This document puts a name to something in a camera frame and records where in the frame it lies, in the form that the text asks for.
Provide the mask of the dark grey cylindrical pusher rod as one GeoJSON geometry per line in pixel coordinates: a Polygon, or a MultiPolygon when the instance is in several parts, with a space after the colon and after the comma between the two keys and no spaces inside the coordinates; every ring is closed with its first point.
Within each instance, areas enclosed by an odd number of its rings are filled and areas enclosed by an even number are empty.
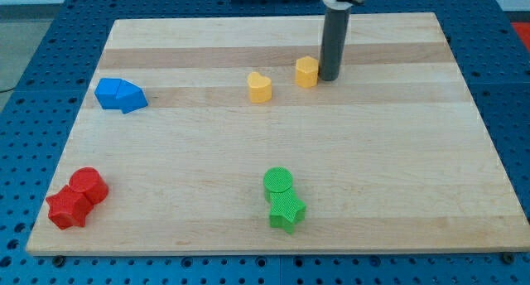
{"type": "Polygon", "coordinates": [[[345,10],[326,8],[320,45],[319,77],[321,80],[334,81],[339,77],[350,14],[350,7],[345,10]]]}

